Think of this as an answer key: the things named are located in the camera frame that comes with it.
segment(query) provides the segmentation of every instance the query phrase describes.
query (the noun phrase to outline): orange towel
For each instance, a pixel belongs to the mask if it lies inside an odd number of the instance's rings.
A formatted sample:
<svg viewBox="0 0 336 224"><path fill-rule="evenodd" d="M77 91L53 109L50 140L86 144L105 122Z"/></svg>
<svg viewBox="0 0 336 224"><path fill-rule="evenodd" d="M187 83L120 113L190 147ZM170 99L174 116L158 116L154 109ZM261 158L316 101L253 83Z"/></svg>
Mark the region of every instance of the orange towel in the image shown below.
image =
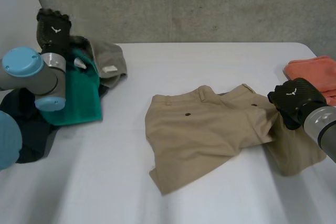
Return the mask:
<svg viewBox="0 0 336 224"><path fill-rule="evenodd" d="M291 80L305 78L323 94L327 104L336 105L336 61L329 56L290 61L285 73Z"/></svg>

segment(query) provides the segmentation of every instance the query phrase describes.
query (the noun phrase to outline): beige cloth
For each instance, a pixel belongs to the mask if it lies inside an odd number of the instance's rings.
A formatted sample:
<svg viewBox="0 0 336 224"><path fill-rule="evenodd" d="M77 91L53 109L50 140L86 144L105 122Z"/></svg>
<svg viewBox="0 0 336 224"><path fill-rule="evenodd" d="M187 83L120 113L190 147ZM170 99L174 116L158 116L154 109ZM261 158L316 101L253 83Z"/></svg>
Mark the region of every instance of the beige cloth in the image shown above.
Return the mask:
<svg viewBox="0 0 336 224"><path fill-rule="evenodd" d="M71 36L73 46L84 49L93 60L100 77L100 84L113 88L122 76L127 75L127 66L121 47L96 39Z"/></svg>
<svg viewBox="0 0 336 224"><path fill-rule="evenodd" d="M191 183L253 145L266 143L284 175L326 157L303 129L288 130L273 104L245 84L221 95L208 86L172 97L155 95L145 126L155 155L150 176L162 194Z"/></svg>

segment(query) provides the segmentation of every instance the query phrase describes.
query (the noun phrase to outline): gray wall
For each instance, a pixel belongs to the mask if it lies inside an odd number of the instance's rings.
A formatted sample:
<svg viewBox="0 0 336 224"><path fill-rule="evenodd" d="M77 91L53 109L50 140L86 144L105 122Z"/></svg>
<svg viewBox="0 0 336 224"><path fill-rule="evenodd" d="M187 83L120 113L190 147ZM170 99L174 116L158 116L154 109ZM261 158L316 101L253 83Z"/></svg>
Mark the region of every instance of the gray wall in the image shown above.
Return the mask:
<svg viewBox="0 0 336 224"><path fill-rule="evenodd" d="M336 56L335 0L40 0L111 42L301 42Z"/></svg>

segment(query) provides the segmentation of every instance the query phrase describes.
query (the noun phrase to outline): silver metal ring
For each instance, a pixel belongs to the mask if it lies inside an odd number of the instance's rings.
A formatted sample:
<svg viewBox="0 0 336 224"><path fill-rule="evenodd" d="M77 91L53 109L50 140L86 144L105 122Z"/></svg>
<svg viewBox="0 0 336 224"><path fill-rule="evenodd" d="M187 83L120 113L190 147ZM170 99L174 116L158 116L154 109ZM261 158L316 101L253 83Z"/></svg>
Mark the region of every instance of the silver metal ring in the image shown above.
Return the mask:
<svg viewBox="0 0 336 224"><path fill-rule="evenodd" d="M333 121L336 121L336 109L332 106L325 106L312 111L304 121L303 128L317 142L323 128Z"/></svg>
<svg viewBox="0 0 336 224"><path fill-rule="evenodd" d="M44 62L49 67L59 68L65 72L66 70L66 61L65 58L59 54L53 52L47 52L41 55Z"/></svg>

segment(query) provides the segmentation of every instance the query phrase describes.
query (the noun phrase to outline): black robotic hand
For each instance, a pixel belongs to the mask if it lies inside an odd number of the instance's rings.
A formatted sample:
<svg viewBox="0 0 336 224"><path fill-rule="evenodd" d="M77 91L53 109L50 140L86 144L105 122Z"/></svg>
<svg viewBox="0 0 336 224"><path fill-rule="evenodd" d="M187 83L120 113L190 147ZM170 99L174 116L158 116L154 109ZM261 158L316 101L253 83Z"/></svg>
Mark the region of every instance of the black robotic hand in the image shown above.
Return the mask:
<svg viewBox="0 0 336 224"><path fill-rule="evenodd" d="M70 44L71 21L68 15L59 11L41 8L36 17L37 42L42 53L54 52L64 55Z"/></svg>
<svg viewBox="0 0 336 224"><path fill-rule="evenodd" d="M314 108L326 104L320 91L304 78L296 78L276 86L275 91L269 92L267 97L280 112L284 124L290 130L302 125L300 117L304 113L304 106Z"/></svg>

